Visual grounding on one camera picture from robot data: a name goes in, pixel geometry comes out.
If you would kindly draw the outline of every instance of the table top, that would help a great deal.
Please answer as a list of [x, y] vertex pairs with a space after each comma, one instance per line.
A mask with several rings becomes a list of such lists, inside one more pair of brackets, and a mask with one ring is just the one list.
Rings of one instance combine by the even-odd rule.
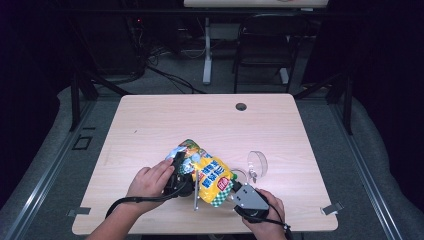
[[184, 0], [185, 7], [201, 8], [325, 8], [328, 0]]
[[[244, 111], [236, 104], [246, 105]], [[139, 169], [154, 166], [186, 139], [193, 139], [230, 168], [247, 170], [250, 151], [261, 151], [268, 172], [254, 187], [271, 191], [285, 205], [292, 231], [332, 231], [335, 215], [296, 103], [289, 94], [138, 95], [121, 99], [101, 150], [73, 232], [91, 233], [114, 201], [125, 196]], [[246, 233], [231, 202], [218, 208], [193, 195], [178, 197], [141, 216], [136, 234]]]

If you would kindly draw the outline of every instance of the snack bag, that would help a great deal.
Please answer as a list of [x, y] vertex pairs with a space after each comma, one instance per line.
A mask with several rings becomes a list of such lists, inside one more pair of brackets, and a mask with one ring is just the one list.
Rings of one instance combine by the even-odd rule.
[[186, 153], [179, 172], [181, 174], [191, 173], [193, 180], [196, 180], [196, 170], [198, 170], [200, 198], [214, 207], [219, 207], [230, 193], [233, 187], [231, 180], [235, 179], [236, 175], [221, 159], [209, 155], [191, 139], [178, 145], [166, 159], [175, 157], [177, 152]]

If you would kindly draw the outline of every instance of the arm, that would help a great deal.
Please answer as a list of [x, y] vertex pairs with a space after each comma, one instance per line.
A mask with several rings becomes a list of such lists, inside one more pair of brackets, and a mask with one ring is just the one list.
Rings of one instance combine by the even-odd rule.
[[[280, 220], [280, 217], [273, 208], [269, 209], [269, 214], [267, 218], [275, 221], [285, 222], [283, 201], [281, 201], [281, 199], [279, 198], [276, 198], [268, 191], [262, 189], [258, 189], [258, 191], [267, 198], [268, 203], [270, 205], [274, 206], [275, 209], [277, 209], [278, 214], [281, 216], [282, 219]], [[252, 231], [252, 233], [258, 240], [287, 240], [284, 235], [284, 229], [280, 225], [268, 222], [249, 223], [244, 218], [242, 221]]]
[[[153, 168], [141, 169], [133, 179], [127, 197], [159, 197], [174, 171], [172, 160], [164, 160]], [[87, 239], [124, 239], [137, 219], [163, 202], [122, 203]]]

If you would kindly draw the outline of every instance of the chip bag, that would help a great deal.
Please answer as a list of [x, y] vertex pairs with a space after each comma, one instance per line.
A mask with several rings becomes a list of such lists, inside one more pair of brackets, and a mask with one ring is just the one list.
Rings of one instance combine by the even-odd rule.
[[231, 172], [221, 159], [209, 155], [193, 140], [187, 139], [174, 148], [166, 157], [174, 158], [177, 152], [185, 152], [185, 159], [178, 170], [181, 174], [191, 173], [196, 180], [199, 171], [199, 197], [214, 207], [219, 207], [233, 187], [232, 179], [237, 176]]

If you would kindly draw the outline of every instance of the hand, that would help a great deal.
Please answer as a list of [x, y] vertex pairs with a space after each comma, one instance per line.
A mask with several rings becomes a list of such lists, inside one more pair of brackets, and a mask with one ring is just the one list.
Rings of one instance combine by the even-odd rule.
[[[280, 214], [281, 218], [278, 216], [277, 212], [270, 207], [269, 214], [267, 216], [268, 219], [275, 221], [283, 221], [285, 222], [285, 213], [284, 213], [284, 205], [281, 199], [276, 198], [270, 192], [257, 189], [258, 192], [262, 193], [268, 200], [268, 203], [277, 209], [278, 214]], [[284, 236], [284, 229], [282, 226], [269, 222], [261, 222], [261, 223], [249, 223], [246, 219], [243, 218], [243, 223], [252, 231], [257, 240], [286, 240]]]
[[[134, 177], [126, 197], [159, 197], [174, 171], [172, 159], [164, 160], [156, 166], [142, 168]], [[160, 206], [163, 202], [122, 203], [133, 208], [141, 216]]]

